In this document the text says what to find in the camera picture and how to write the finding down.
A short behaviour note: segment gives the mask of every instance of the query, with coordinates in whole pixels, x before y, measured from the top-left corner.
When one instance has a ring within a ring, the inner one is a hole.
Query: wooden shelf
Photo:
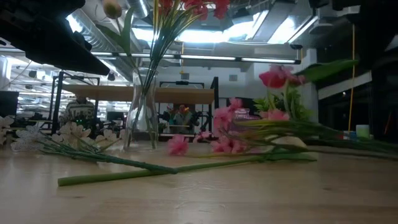
[[[93,100],[132,101],[131,86],[62,85],[62,89]],[[194,88],[156,88],[156,103],[212,104],[214,90]]]

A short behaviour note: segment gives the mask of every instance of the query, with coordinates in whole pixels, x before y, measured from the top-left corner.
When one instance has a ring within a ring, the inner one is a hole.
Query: ductwork
[[[85,40],[89,42],[93,48],[91,51],[100,52],[122,52],[122,48],[113,44],[105,35],[97,29],[91,19],[81,10],[77,9],[73,12],[72,17],[82,27],[80,32]],[[116,60],[109,61],[117,69],[118,72],[129,82],[132,81],[132,67],[121,57],[117,57]]]
[[[149,6],[147,0],[126,0],[128,8],[132,7],[134,12],[132,15],[135,18],[145,18],[149,14]]]

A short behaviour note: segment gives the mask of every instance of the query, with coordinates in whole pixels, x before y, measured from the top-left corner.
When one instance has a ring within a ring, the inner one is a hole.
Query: table surface
[[[91,99],[132,101],[132,86],[62,85],[62,89]],[[188,103],[209,105],[214,101],[214,90],[196,88],[156,88],[156,103]]]
[[[207,151],[206,144],[196,150]],[[115,152],[167,166],[193,159]],[[0,150],[0,219],[16,223],[398,223],[398,163],[315,154],[318,162],[243,164],[57,187],[59,177],[134,170]]]

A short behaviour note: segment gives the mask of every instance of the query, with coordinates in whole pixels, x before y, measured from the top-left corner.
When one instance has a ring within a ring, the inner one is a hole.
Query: glass vase
[[[157,71],[149,68],[140,68],[132,74],[134,93],[126,121],[124,150],[157,149],[156,78]]]

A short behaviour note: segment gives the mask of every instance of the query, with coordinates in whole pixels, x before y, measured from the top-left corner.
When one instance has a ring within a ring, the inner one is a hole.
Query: flower bud
[[[104,0],[104,12],[110,19],[117,19],[122,16],[122,7],[117,0]]]

